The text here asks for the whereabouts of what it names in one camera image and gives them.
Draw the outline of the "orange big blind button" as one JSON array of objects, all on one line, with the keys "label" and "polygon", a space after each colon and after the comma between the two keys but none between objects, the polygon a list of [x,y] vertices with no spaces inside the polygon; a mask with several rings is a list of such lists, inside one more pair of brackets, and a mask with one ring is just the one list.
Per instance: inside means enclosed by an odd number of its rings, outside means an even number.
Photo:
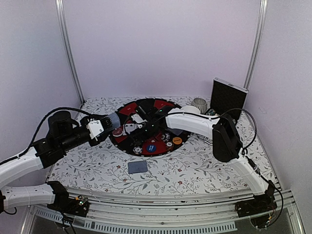
[{"label": "orange big blind button", "polygon": [[172,139],[172,142],[173,142],[173,144],[175,144],[175,145],[180,145],[180,144],[183,142],[183,140],[182,140],[182,138],[180,138],[180,137],[174,137],[174,138]]}]

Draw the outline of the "clear red dealer button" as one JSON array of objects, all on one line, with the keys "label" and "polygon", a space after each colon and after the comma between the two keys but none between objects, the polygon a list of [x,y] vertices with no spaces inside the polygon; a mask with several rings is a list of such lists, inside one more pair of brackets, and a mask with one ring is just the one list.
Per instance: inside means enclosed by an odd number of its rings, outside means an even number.
[{"label": "clear red dealer button", "polygon": [[114,129],[112,131],[112,136],[113,137],[120,137],[123,135],[123,129],[122,128],[117,128],[117,129]]}]

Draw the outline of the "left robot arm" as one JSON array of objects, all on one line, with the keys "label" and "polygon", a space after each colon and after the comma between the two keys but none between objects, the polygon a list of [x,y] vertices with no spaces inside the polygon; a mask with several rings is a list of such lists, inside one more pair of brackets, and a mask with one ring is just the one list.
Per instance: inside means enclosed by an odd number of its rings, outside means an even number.
[{"label": "left robot arm", "polygon": [[31,140],[29,146],[0,163],[0,211],[19,206],[46,204],[47,208],[62,215],[85,217],[90,203],[88,198],[79,195],[71,198],[59,181],[50,181],[38,186],[9,187],[12,181],[34,171],[46,169],[64,158],[68,151],[84,143],[96,146],[108,135],[120,127],[117,113],[95,115],[76,109],[85,117],[77,122],[71,118],[69,107],[59,107],[43,120],[48,121],[48,133],[45,138]]}]

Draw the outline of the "red hundred poker chip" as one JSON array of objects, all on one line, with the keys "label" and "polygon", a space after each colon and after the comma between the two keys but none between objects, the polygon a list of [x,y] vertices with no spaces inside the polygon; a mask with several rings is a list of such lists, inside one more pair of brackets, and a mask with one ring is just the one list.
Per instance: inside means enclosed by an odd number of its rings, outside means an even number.
[{"label": "red hundred poker chip", "polygon": [[173,147],[174,147],[174,144],[173,144],[172,142],[167,142],[167,143],[166,143],[166,149],[167,149],[167,150],[172,150]]}]

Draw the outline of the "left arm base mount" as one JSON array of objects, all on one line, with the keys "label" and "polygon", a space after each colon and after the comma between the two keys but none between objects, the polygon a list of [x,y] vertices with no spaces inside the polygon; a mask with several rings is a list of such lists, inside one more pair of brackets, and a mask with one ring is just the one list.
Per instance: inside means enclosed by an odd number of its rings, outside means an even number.
[{"label": "left arm base mount", "polygon": [[65,187],[58,181],[47,183],[55,195],[54,202],[47,204],[47,208],[57,211],[61,214],[69,214],[80,217],[86,217],[89,211],[90,203],[86,196],[78,195],[70,198]]}]

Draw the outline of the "dealt playing card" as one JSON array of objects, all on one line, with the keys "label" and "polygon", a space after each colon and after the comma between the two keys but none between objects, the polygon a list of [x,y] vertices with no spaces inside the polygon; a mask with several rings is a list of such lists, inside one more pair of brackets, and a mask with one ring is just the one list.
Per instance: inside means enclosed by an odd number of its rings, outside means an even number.
[{"label": "dealt playing card", "polygon": [[172,129],[171,132],[177,136],[179,136],[181,133],[183,133],[183,130],[180,129]]},{"label": "dealt playing card", "polygon": [[129,174],[137,174],[137,173],[145,173],[148,171],[147,162],[144,161],[134,161],[128,163],[128,173]]}]

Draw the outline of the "blue small blind button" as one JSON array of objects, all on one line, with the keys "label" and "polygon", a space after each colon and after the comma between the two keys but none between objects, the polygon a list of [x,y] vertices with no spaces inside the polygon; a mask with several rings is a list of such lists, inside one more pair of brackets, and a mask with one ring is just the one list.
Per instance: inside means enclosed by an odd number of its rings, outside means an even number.
[{"label": "blue small blind button", "polygon": [[156,151],[156,145],[154,145],[154,144],[149,144],[149,145],[147,145],[147,146],[146,146],[146,151],[147,151],[148,153],[153,153],[153,152],[155,152],[155,151]]}]

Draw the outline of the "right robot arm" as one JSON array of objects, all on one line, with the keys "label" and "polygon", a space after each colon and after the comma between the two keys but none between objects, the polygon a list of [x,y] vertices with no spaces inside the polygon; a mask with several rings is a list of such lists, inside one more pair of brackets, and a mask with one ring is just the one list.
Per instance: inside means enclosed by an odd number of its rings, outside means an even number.
[{"label": "right robot arm", "polygon": [[129,133],[134,145],[148,140],[161,128],[177,129],[207,137],[212,140],[213,156],[218,161],[229,164],[250,187],[255,197],[252,202],[254,211],[261,213],[270,206],[275,187],[247,157],[247,147],[243,146],[228,112],[220,116],[206,116],[165,106],[151,117],[140,113],[139,110],[136,113],[144,122]]}]

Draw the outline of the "blue ten poker chip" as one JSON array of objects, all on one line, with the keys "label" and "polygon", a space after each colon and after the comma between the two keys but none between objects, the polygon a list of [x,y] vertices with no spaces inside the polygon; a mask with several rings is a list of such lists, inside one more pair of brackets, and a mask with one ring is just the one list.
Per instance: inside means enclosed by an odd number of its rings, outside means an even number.
[{"label": "blue ten poker chip", "polygon": [[136,147],[133,148],[133,152],[136,155],[141,155],[142,152],[143,152],[143,149],[140,146],[136,146]]}]

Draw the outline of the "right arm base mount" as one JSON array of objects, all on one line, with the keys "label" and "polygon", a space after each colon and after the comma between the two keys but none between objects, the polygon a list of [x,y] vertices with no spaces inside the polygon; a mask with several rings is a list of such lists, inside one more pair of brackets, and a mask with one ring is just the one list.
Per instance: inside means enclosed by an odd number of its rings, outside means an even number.
[{"label": "right arm base mount", "polygon": [[[274,192],[278,192],[281,197],[281,208],[277,214],[277,202]],[[263,195],[254,195],[252,199],[235,203],[234,209],[238,217],[247,217],[267,213],[266,215],[250,219],[251,224],[258,230],[267,229],[272,226],[281,216],[284,208],[284,198],[282,193],[275,187],[269,186]]]}]

